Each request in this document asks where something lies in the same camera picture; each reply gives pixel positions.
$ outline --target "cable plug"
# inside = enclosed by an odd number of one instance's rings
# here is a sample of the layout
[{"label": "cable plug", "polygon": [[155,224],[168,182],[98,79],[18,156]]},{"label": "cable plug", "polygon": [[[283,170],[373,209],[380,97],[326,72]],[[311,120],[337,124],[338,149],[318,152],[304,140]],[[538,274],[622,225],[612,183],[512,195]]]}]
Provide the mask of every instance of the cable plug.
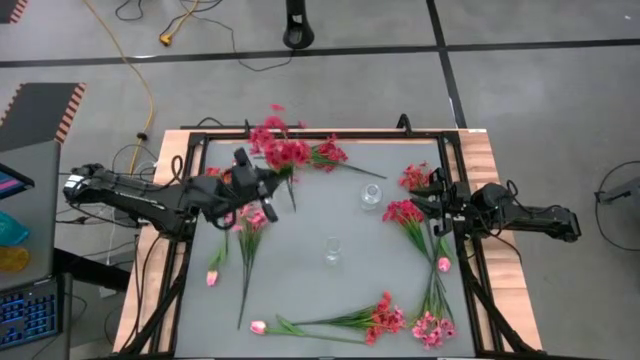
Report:
[{"label": "cable plug", "polygon": [[171,45],[171,35],[160,35],[162,45],[169,47]]}]

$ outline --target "wooden table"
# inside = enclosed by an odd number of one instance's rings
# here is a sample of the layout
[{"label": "wooden table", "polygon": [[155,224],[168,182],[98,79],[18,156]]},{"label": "wooden table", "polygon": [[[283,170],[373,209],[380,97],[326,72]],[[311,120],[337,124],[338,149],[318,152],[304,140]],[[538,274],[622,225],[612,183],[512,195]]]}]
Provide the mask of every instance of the wooden table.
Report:
[{"label": "wooden table", "polygon": [[[197,132],[211,132],[211,133],[234,133],[243,132],[244,130],[197,130]],[[402,129],[306,129],[297,131],[398,131],[402,132]],[[414,131],[438,131],[433,129],[416,129]],[[464,161],[471,186],[471,191],[480,189],[484,184],[489,182],[499,182],[498,172],[496,170],[496,164],[493,159],[493,152],[491,150],[491,144],[489,143],[489,136],[485,130],[458,130],[460,135],[460,141],[462,146],[462,152],[464,155]],[[169,181],[173,176],[171,174],[171,159],[175,155],[184,157],[187,152],[187,144],[189,140],[190,130],[169,130],[165,132],[164,140],[162,142],[162,148],[160,150],[160,156],[154,182],[164,184]],[[194,163],[192,167],[192,174],[196,175],[197,168],[200,159],[200,150],[196,150],[196,156],[194,157]],[[449,156],[451,168],[455,169],[455,160],[453,156]],[[138,261],[138,274],[139,279],[142,279],[142,262],[144,261],[151,244],[156,239],[158,233],[150,226],[144,228],[140,234],[140,240],[138,245],[138,254],[136,261]],[[513,235],[509,231],[504,231],[502,237],[515,246]],[[147,271],[144,278],[144,297],[142,300],[142,310],[140,316],[139,328],[141,329],[146,323],[147,319],[151,316],[156,308],[160,283],[162,281],[165,260],[167,255],[169,243],[165,240],[160,240],[153,248],[153,252],[150,254],[149,262],[147,265]],[[180,244],[178,254],[181,254],[184,250],[184,244]],[[529,300],[529,294],[527,292],[527,285],[524,280],[524,274],[522,267],[515,252],[493,238],[487,238],[483,240],[483,249],[486,259],[487,269],[489,272],[489,279],[491,282],[491,289],[493,292],[494,302],[500,309],[505,318],[509,321],[511,326],[520,334],[522,339],[534,348],[540,349],[541,343],[538,336],[538,329],[533,316],[533,310],[531,308],[531,302]],[[176,258],[175,266],[173,269],[173,275],[177,274],[178,268],[182,262],[181,255]],[[480,322],[482,325],[482,336],[485,349],[492,349],[491,334],[489,332],[489,323],[487,321],[486,313],[482,309],[482,306],[478,304],[478,312]],[[175,304],[169,308],[167,316],[165,316],[163,323],[162,337],[160,340],[160,351],[166,351],[169,348],[171,328],[173,326],[173,313]],[[137,296],[135,281],[133,278],[129,282],[129,289],[124,302],[124,308],[122,310],[122,316],[120,318],[120,325],[118,328],[118,334],[115,339],[114,351],[119,351],[127,337],[131,333],[134,326],[137,314]]]}]

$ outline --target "clear glass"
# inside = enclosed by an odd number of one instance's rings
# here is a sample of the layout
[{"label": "clear glass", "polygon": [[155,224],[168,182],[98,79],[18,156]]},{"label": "clear glass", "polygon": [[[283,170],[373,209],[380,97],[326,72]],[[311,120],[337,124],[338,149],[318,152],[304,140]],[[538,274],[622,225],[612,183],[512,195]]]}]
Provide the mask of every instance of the clear glass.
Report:
[{"label": "clear glass", "polygon": [[342,256],[342,245],[340,239],[335,236],[329,237],[325,244],[324,262],[329,266],[334,266],[340,262]]},{"label": "clear glass", "polygon": [[360,207],[365,211],[374,210],[382,201],[382,189],[376,184],[365,185],[360,190]]}]

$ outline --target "yellow cable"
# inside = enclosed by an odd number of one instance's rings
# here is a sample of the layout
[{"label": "yellow cable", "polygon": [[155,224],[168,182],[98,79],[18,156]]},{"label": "yellow cable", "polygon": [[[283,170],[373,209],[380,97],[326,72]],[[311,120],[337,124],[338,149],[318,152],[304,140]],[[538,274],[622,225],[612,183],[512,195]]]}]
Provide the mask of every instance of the yellow cable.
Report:
[{"label": "yellow cable", "polygon": [[[147,95],[149,96],[149,116],[147,117],[147,122],[145,123],[144,129],[142,130],[143,133],[146,133],[147,129],[149,129],[149,126],[151,126],[151,124],[153,123],[153,118],[155,116],[155,101],[153,100],[153,94],[151,93],[151,89],[149,88],[149,84],[144,79],[144,77],[142,77],[142,74],[140,73],[140,71],[138,71],[138,69],[136,69],[135,66],[133,66],[129,62],[129,60],[127,60],[127,57],[124,55],[124,52],[122,51],[122,48],[120,47],[120,44],[118,43],[118,40],[116,40],[115,35],[113,35],[113,32],[111,31],[109,26],[102,20],[100,15],[98,15],[98,13],[96,12],[96,9],[93,8],[93,5],[91,5],[89,0],[82,0],[82,1],[84,2],[85,5],[87,5],[89,10],[91,10],[93,15],[100,22],[100,24],[102,24],[102,27],[104,27],[104,29],[107,30],[107,33],[109,33],[109,36],[111,37],[111,40],[113,41],[113,44],[116,46],[116,48],[118,49],[118,52],[120,53],[120,57],[122,58],[122,61],[125,64],[129,65],[131,70],[133,70],[133,72],[135,72],[136,75],[138,75],[138,78],[140,78],[140,81],[142,82],[142,85],[144,86],[144,89],[147,91]],[[131,165],[129,166],[129,173],[130,174],[133,174],[134,166],[136,164],[136,159],[138,158],[138,151],[140,149],[140,146],[139,146],[140,144],[142,144],[142,139],[138,139],[138,143],[137,143],[138,146],[135,147],[136,149],[133,152],[133,159],[131,159]]]},{"label": "yellow cable", "polygon": [[182,18],[180,18],[180,21],[178,21],[178,26],[176,26],[175,29],[173,29],[173,31],[169,32],[167,35],[160,35],[160,42],[164,45],[164,46],[169,46],[171,45],[171,39],[173,38],[173,35],[176,34],[178,31],[180,31],[180,28],[182,27],[182,23],[189,17],[191,16],[191,14],[193,13],[193,11],[198,7],[198,3],[200,2],[200,0],[195,0],[193,2],[193,6],[191,7],[191,9],[189,9],[189,11],[184,14],[184,16],[182,16]]}]

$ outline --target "desk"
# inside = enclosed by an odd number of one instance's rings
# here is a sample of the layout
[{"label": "desk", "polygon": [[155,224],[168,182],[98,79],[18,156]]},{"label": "desk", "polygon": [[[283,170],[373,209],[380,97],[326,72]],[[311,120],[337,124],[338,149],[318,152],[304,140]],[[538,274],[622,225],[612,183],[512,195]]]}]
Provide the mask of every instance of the desk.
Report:
[{"label": "desk", "polygon": [[[195,132],[211,132],[211,133],[238,133],[244,130],[234,129],[221,129],[221,130],[197,130]],[[307,129],[302,131],[332,131],[331,129]],[[402,129],[335,129],[335,131],[398,131],[402,132]],[[425,130],[416,129],[414,131],[438,131],[438,130]],[[173,177],[171,174],[171,159],[175,155],[185,156],[187,153],[187,146],[189,142],[190,130],[170,130],[165,132],[162,148],[160,150],[160,156],[154,182],[164,184],[171,180]],[[485,130],[459,130],[459,137],[461,142],[462,153],[464,156],[465,167],[467,176],[469,178],[471,191],[476,191],[484,184],[489,182],[499,182],[498,173],[496,170],[495,161],[493,159],[493,152],[489,143],[489,136]],[[199,165],[201,149],[196,148],[196,156],[194,157],[194,163],[192,164],[192,175],[197,174]],[[449,157],[452,169],[455,169],[455,158]],[[142,230],[140,234],[138,254],[136,261],[138,264],[142,264],[151,244],[157,237],[157,232],[152,227],[147,227]],[[503,238],[513,245],[515,241],[513,235],[505,231],[503,232]],[[141,329],[148,318],[151,316],[156,308],[159,290],[162,282],[165,260],[167,257],[169,243],[167,241],[160,241],[154,248],[153,252],[149,256],[147,264],[147,272],[144,278],[144,297],[142,299],[141,315],[139,328]],[[184,244],[180,244],[178,248],[178,254],[184,251]],[[531,308],[531,302],[529,300],[529,294],[527,292],[526,283],[524,280],[524,274],[522,267],[518,261],[517,255],[502,244],[498,240],[485,239],[483,240],[484,257],[486,259],[487,270],[489,279],[491,282],[491,290],[494,297],[494,302],[500,309],[505,318],[509,321],[511,326],[520,334],[525,342],[534,348],[541,348],[540,338],[538,336],[538,330],[536,327],[535,319],[533,316],[533,310]],[[178,268],[182,261],[180,255],[177,256],[172,269],[172,274],[177,274]],[[138,273],[140,279],[142,279],[142,266],[138,266]],[[478,313],[480,316],[480,322],[482,325],[482,338],[485,349],[492,349],[491,333],[489,331],[489,322],[486,314],[482,311],[481,305],[478,303]],[[171,329],[173,326],[175,311],[175,302],[169,308],[167,315],[164,318],[162,333],[160,337],[159,351],[167,351],[171,341]],[[127,296],[125,298],[124,308],[122,316],[120,318],[120,326],[118,334],[115,339],[114,351],[119,351],[127,337],[129,336],[136,319],[137,313],[137,297],[135,281],[129,282],[129,288]]]}]

